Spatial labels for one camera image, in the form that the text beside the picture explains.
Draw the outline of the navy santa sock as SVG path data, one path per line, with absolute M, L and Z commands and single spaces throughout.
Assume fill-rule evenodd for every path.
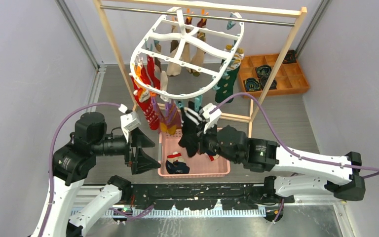
M 190 167 L 179 152 L 174 152 L 166 157 L 165 167 L 168 174 L 189 174 L 190 172 Z
M 207 154 L 210 161 L 215 161 L 220 156 L 219 154 L 217 154 L 215 152 L 211 152 L 211 151 L 207 151 L 206 154 Z

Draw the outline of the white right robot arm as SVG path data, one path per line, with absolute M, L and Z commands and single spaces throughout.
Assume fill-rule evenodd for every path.
M 292 172 L 296 177 L 268 176 L 262 196 L 267 202 L 293 195 L 329 194 L 347 201 L 364 198 L 365 180 L 360 175 L 362 159 L 357 152 L 327 156 L 304 152 L 259 138 L 231 126 L 200 129 L 198 151 L 215 153 L 252 172 Z

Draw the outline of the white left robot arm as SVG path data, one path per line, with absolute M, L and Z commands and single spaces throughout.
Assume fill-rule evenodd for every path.
M 144 148 L 154 147 L 154 142 L 139 129 L 136 113 L 129 111 L 122 120 L 127 126 L 120 136 L 107 133 L 102 113 L 85 113 L 76 121 L 70 141 L 58 149 L 50 161 L 49 204 L 43 209 L 33 236 L 84 237 L 109 208 L 131 200 L 131 182 L 114 175 L 80 212 L 71 213 L 97 157 L 123 156 L 133 174 L 160 168 L 160 163 L 144 152 Z

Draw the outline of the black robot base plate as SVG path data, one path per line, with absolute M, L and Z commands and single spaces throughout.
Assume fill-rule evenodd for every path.
M 155 210 L 211 210 L 220 203 L 224 210 L 250 210 L 281 203 L 281 197 L 255 183 L 164 183 L 133 184 L 118 204 L 137 209 L 153 205 Z

